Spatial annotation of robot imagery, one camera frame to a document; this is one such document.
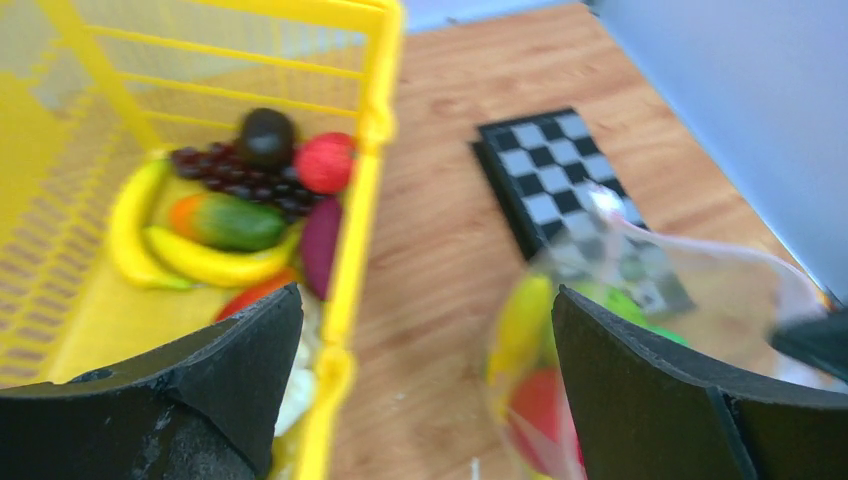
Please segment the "white oyster mushroom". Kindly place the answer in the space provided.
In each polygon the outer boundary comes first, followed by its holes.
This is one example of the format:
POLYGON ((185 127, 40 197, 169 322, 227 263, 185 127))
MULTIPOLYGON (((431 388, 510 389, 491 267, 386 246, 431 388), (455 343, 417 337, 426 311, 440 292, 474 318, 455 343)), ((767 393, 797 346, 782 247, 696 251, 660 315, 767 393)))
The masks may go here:
POLYGON ((301 296, 303 325, 294 363, 281 402, 274 436, 281 437, 311 408, 317 390, 317 377, 313 366, 322 348, 319 338, 321 302, 303 285, 298 285, 301 296))

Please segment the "yellow plastic basket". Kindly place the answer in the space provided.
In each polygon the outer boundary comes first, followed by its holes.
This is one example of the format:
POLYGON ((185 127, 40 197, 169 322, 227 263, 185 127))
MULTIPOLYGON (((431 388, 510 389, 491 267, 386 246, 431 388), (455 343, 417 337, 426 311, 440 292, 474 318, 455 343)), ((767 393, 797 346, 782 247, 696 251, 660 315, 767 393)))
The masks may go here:
POLYGON ((327 476, 405 13, 397 1, 5 1, 1 5, 1 383, 67 381, 206 326, 221 289, 135 287, 103 248, 148 159, 228 138, 256 107, 356 137, 316 402, 274 443, 274 479, 327 476))

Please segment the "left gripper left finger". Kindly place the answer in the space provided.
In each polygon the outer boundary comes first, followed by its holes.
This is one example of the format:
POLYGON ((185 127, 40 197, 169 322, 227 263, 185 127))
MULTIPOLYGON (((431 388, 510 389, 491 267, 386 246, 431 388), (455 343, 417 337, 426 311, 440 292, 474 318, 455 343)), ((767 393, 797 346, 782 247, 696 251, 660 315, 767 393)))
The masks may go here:
POLYGON ((1 393, 5 479, 263 479, 301 334, 295 284, 158 348, 1 393))

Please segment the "dark red pomegranate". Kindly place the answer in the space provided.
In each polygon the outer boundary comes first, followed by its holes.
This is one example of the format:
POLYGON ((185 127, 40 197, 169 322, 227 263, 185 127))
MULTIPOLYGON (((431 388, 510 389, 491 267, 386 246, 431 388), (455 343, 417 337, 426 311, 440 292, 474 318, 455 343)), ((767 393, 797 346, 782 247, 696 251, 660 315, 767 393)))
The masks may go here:
POLYGON ((507 435, 529 469, 546 479, 583 479, 583 455, 560 371, 529 373, 513 390, 507 435))

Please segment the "green vegetable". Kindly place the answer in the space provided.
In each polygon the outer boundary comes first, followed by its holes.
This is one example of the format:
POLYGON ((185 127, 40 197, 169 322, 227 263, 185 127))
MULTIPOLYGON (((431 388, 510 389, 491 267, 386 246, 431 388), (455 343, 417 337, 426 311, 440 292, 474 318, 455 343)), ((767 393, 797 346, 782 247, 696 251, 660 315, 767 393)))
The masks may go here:
POLYGON ((592 283, 578 283, 573 289, 624 320, 678 344, 688 345, 688 342, 680 335, 668 329, 649 324, 637 303, 619 289, 592 283))

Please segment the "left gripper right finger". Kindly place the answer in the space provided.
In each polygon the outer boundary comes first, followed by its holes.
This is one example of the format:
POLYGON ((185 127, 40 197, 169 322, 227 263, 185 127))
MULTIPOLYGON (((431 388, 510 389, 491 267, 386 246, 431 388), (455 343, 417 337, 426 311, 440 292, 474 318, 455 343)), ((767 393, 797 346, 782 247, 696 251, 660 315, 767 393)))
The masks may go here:
POLYGON ((843 479, 847 397, 715 360, 561 287, 552 322, 591 479, 843 479))

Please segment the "clear zip top bag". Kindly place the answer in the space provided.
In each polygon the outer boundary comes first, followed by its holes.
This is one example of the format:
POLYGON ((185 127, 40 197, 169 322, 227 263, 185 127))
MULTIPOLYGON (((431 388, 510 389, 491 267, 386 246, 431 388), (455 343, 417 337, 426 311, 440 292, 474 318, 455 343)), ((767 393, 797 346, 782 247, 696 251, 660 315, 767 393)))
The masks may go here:
POLYGON ((612 314, 714 359, 807 387, 842 381, 768 344, 774 327, 821 317, 827 306, 807 275, 741 245, 653 233, 632 202, 589 183, 578 206, 543 223, 532 256, 496 316, 482 378, 491 418, 522 479, 582 479, 586 472, 567 404, 551 324, 569 287, 612 314))

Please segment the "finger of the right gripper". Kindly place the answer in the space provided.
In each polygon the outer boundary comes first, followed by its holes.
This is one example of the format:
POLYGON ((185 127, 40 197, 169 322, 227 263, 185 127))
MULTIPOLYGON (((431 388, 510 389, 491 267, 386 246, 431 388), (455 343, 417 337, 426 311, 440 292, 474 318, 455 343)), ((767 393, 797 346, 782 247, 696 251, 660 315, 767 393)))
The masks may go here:
POLYGON ((778 352, 847 382, 847 310, 775 327, 769 344, 778 352))

